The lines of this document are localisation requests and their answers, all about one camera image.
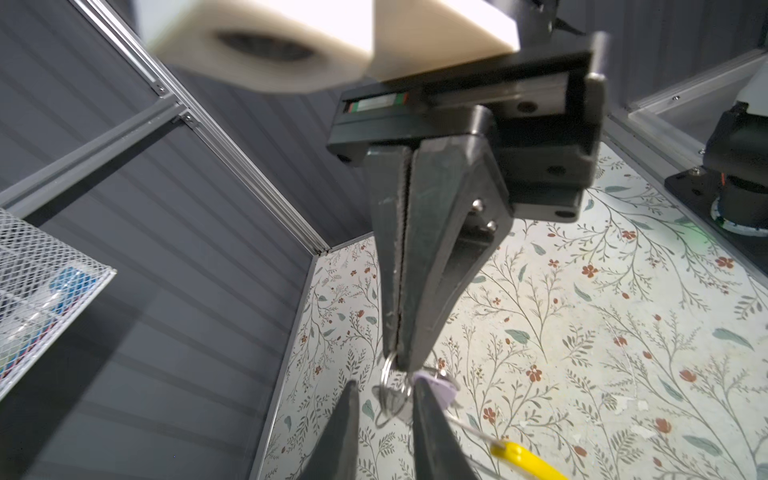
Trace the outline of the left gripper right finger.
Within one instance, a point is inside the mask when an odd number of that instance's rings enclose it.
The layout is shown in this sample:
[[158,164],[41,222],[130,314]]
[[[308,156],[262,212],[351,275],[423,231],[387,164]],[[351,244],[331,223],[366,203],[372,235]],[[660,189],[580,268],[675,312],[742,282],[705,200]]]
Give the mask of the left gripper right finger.
[[412,397],[416,478],[478,479],[425,379],[414,382]]

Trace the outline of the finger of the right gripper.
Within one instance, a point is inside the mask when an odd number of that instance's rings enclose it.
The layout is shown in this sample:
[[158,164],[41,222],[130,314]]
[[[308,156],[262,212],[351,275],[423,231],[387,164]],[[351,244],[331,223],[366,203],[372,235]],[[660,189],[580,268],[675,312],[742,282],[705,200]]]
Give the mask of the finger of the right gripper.
[[412,155],[406,146],[379,145],[363,159],[379,262],[383,355],[397,359],[410,357],[403,263]]
[[426,362],[458,299],[510,232],[508,197],[486,138],[421,143],[408,190],[399,370]]

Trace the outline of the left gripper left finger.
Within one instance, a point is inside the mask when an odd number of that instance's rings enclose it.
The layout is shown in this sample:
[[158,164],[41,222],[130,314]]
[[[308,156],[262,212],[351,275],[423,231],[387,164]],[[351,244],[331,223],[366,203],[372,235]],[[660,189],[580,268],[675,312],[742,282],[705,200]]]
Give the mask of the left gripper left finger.
[[358,461],[359,388],[346,383],[299,479],[353,480]]

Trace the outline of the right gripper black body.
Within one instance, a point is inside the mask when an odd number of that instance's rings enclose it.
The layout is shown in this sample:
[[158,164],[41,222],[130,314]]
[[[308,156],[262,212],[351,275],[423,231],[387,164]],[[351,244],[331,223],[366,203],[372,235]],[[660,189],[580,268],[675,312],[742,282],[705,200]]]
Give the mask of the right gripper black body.
[[548,42],[344,92],[327,149],[359,166],[374,145],[485,136],[518,218],[574,222],[594,182],[610,36]]

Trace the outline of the brass key purple tag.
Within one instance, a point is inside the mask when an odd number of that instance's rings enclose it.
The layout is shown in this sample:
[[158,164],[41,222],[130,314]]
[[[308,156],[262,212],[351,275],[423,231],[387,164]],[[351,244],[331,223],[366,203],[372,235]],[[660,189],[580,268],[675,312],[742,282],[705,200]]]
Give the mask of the brass key purple tag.
[[425,380],[428,383],[442,410],[448,410],[454,405],[460,387],[446,370],[425,368],[413,374],[413,381],[416,380]]

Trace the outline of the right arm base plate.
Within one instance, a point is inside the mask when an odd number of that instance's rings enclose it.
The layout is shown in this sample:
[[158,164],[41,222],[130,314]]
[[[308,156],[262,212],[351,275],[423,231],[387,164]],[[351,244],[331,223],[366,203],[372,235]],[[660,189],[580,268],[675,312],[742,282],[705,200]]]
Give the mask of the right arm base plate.
[[767,277],[765,186],[695,167],[667,177],[664,187],[749,272]]

